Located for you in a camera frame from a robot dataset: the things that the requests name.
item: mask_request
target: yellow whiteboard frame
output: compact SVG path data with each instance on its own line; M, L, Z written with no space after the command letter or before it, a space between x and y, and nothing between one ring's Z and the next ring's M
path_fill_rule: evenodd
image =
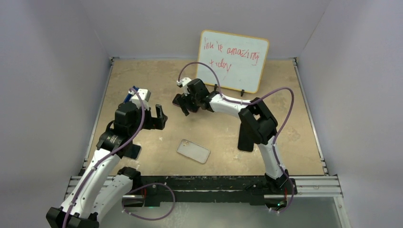
M263 69L264 69L264 66L265 66L265 64L266 64L267 53L269 52L269 46L270 46L269 40L268 40L268 39L264 39L264 38L250 37L250 36L245 36L245 35L240 35L240 34L234 34L234 33L229 33L229 32L218 32L218 31L206 29L206 30L203 30L203 32L201 32L201 34L200 34L199 53L198 53L198 55L197 55L197 61L198 61L198 62L199 62L199 59L200 59L200 49L201 49L201 47L202 47L202 38L203 38L203 33L204 33L204 32L215 32L215 33L221 33L221 34L226 34L226 35L233 35L233 36L246 37L246 38L252 38L252 39L261 39L261 40L267 41L267 50L266 50L266 55L265 55L265 57L264 57L264 62L263 62L263 66L262 66L262 71L261 71L260 77L259 77L258 88L257 88L256 91L254 91L254 92L252 92L252 91L245 91L245 93L249 93L249 94L255 94L255 93L257 93L258 90L259 90L259 88L260 88L260 81L262 80ZM200 65L200 64L196 64L196 65L197 65L197 66L196 66L196 78L197 78L197 72L198 72L198 69L199 69L199 65ZM225 87L225 86L221 86L221 88L232 89L232 90L235 90L235 91L242 91L242 90L240 90L240 89L235 89L235 88L230 88L230 87Z

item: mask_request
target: floor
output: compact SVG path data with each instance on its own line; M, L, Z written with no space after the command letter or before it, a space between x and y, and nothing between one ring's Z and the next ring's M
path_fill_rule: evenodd
M151 91L149 104L155 116L155 104L163 107L168 116L165 129L142 130L134 143L142 146L137 160L124 157L111 175L131 166L142 175L263 175L264 165L255 146L253 152L237 149L239 119L199 110L185 116L179 107L172 105L181 68L193 60L116 60L106 90L97 123L89 158L92 158L99 136L114 119L117 106L123 102L128 88L137 86ZM183 76L195 78L195 65L186 68ZM291 175L323 175L315 136L305 107L298 78L291 60L266 61L259 90L245 94L242 99L262 97L281 86L295 93L295 104L290 119L278 137L278 147L284 164ZM227 96L240 99L239 91L223 89ZM288 91L278 92L265 99L265 103L279 124L284 121L290 104ZM205 164L198 163L176 152L180 141L186 139L210 149Z

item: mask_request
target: gray wall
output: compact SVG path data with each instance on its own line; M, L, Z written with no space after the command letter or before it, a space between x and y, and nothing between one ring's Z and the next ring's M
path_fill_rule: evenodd
M78 0L0 0L0 223L48 227L82 164L109 70Z
M354 228L402 227L403 1L332 0L299 70Z
M330 0L81 0L107 52L197 57L205 29L267 38L270 58L297 57Z

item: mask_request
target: white arm segment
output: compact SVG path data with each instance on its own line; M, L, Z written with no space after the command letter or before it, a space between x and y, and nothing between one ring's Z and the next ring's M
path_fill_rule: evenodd
M97 212L96 220L101 223L105 214L116 204L122 200L122 196L130 192L133 186L133 180L125 175L117 175L108 187L99 193L92 207L92 212Z
M266 174L273 179L277 179L277 178L281 177L281 175L283 175L283 172L281 171L280 167L278 166L276 157L274 156L274 151L273 151L273 146L272 146L273 140L274 140L274 137L271 137L271 139L269 139L269 142L267 143L267 145L258 144L258 147L259 147L260 153L262 154L263 162L265 164ZM277 144L275 144L274 147L276 148L278 160L281 162L282 159L281 159L280 153L278 152Z
M76 188L69 195L69 197L62 203L63 211L67 212L68 207L70 206L70 202L73 200L73 196L75 195L77 188L81 185L84 178L88 175L93 166L103 157L107 156L110 151L99 149L94 153L94 157L92 161L89 163L88 168L84 172L84 175L78 182ZM105 180L108 175L112 171L112 169L119 163L120 158L116 154L108 157L103 163L98 166L98 169L93 172L91 177L86 182L83 190L81 191L76 204L73 206L70 214L74 215L75 213L80 214L80 218L88 218L91 214L94 201L102 186L104 185Z
M232 100L232 101L250 103L250 100L239 100L239 99L232 98L232 97L226 97L226 98L228 98L229 100ZM215 95L210 101L210 106L211 106L211 109L215 112L226 113L226 114L232 115L236 118L239 118L238 113L240 112L240 110L242 108L246 108L248 105L230 103L228 101L225 101L220 95ZM262 154L263 162L265 164L266 174L273 179L277 179L277 178L281 177L281 175L283 173L277 164L276 157L274 156L274 152L273 152L273 148L272 148L273 139L274 139L274 137L272 137L269 140L267 145L258 144L258 147L259 147L260 153ZM278 152L278 148L276 145L275 145L275 148L276 148L278 160L280 162L282 162L282 159L280 157L280 154Z

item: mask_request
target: wire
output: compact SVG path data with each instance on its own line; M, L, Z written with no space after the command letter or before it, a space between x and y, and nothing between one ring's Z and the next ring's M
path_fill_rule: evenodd
M106 155L105 157L103 157L102 159L100 159L97 163L95 163L94 167L95 170L98 168L98 166L103 163L108 157L113 156L114 154L116 154L117 152L119 152L122 148L124 148L125 146L127 146L130 142L133 141L133 139L138 135L138 133L140 132L140 130L143 128L143 124L144 124L144 117L145 117L145 107L144 107L144 103L141 100L140 95L138 94L138 92L134 89L134 88L130 88L130 91L134 92L136 94L136 96L139 98L140 101L140 105L141 105L141 121L140 121L140 125L138 127L138 129L136 130L136 132L133 134L133 136L128 139L125 143L123 143L121 146L119 146L118 148L116 148L115 150L112 150L108 155ZM67 209L66 215L64 216L63 219L63 225L62 228L66 228L67 225L67 219L68 216L71 213L71 210L73 209L73 205L76 203L78 196L80 195L81 191L83 190L83 187L85 186L85 184L87 183L87 181L89 180L89 178L91 177L91 175L93 174L94 170L91 169L87 176L83 179L83 182L81 182L81 184L78 186L77 191L75 193L75 196L73 197L73 200L71 200L70 206Z
M157 220L161 220L161 219L166 218L168 215L170 215L170 213L173 211L173 208L175 207L175 194L173 193L172 189L171 189L170 187L168 187L167 185L165 185L165 184L162 184L162 183L146 184L146 185L143 185L143 186L141 186L141 187L139 187L139 188L137 188L137 189L135 189L135 190L131 190L131 191L128 192L127 194L131 194L131 193L133 193L133 192L136 192L136 191L138 191L138 190L142 190L142 189L147 188L147 187L152 186L152 185L161 185L161 186L164 186L164 187L166 187L166 188L171 192L173 201L172 201L171 209L168 211L168 213L166 213L164 216L161 216L161 217L159 217L159 218L154 218L154 219L153 219L153 218L145 218L145 217L142 217L142 216L139 216L139 215L135 215L135 214L133 214L132 212L128 211L128 210L125 208L125 204L124 204L123 200L122 200L122 208L123 208L122 212L126 212L126 214L128 214L128 215L131 215L131 216L136 217L136 218L138 218L138 219L147 220L147 221L157 221Z
M288 174L286 173L286 171L283 169L283 167L282 167L282 165L281 165L281 162L280 162L280 160L278 159L277 152L276 152L276 148L274 147L274 145L276 144L278 135L280 135L281 131L283 130L284 126L286 125L286 123L287 123L287 121L288 121L288 119L289 119L289 116L291 115L291 111L292 111L292 108L293 108L293 106L294 106L294 99L295 99L295 98L294 98L294 92L293 92L292 89L290 89L289 87L285 87L285 86L284 86L284 87L277 88L277 89L275 89L275 90L273 90L273 91L267 93L266 95L264 95L263 97L259 98L258 100L254 101L254 102L250 102L250 103L246 103L246 102L244 103L244 102L242 102L242 103L241 103L240 101L233 101L233 100L227 99L227 98L224 96L224 94L222 94L220 82L219 82L219 80L218 80L218 77L217 77L216 73L214 72L214 70L213 70L211 67L209 67L209 66L208 66L207 64L205 64L205 63L202 63L202 62L190 62L190 63L186 64L186 65L182 68L182 70L180 71L180 73L179 73L178 82L181 80L181 75L182 75L182 72L185 70L185 68L188 67L189 65L192 65L192 64L200 64L200 65L203 65L203 66L207 67L207 68L213 73L215 79L217 80L217 86L218 86L218 91L219 91L219 93L220 93L220 96L223 98L223 100L228 101L228 102L231 102L231 103L234 103L234 104L255 105L255 104L259 103L260 101L262 101L263 99L265 99L266 97L268 97L268 96L272 95L273 93L276 93L276 92L278 92L278 91L280 91L280 90L288 90L288 91L291 93L291 104L290 104L290 108L289 108L289 110L288 110L288 113L287 113L286 118L284 119L283 124L281 125L280 129L277 131L277 134L274 136L273 144L272 144L273 153L274 153L274 157L275 157L275 159L276 159L277 165L280 167L281 172L283 172L284 176L286 176L286 178L287 178L287 180L288 180L288 182L290 183L290 186L291 186L291 198L290 198L289 203L286 205L286 207L285 207L283 210L275 210L274 212L280 213L280 212L285 211L285 210L291 205L292 200L294 199L294 194L295 194L295 191L294 191L294 184L293 184L291 178L289 177L289 175L288 175Z

